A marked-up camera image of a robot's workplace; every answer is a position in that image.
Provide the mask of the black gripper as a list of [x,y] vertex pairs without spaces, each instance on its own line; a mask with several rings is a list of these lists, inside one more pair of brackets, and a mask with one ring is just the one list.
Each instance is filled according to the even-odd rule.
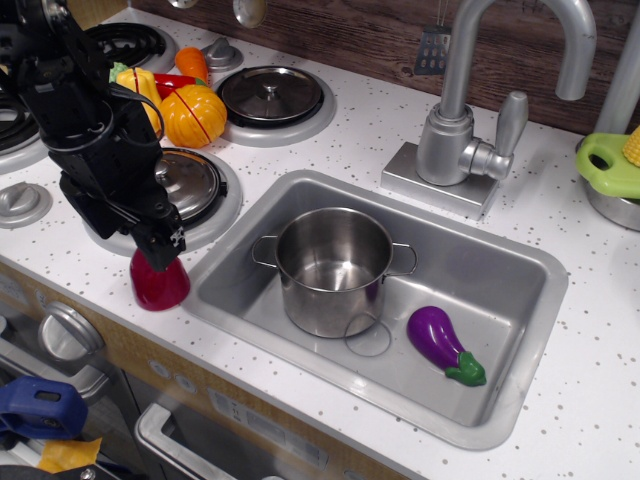
[[130,234],[156,272],[185,250],[180,215],[155,177],[163,151],[140,102],[70,102],[49,123],[47,149],[65,196],[99,236]]

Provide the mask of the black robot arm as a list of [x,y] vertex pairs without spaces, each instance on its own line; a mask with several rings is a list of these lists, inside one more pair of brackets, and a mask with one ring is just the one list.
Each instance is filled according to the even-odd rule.
[[142,96],[110,82],[110,61],[63,1],[2,2],[1,63],[1,88],[35,119],[68,202],[100,237],[131,235],[165,270],[186,242],[156,180],[163,150]]

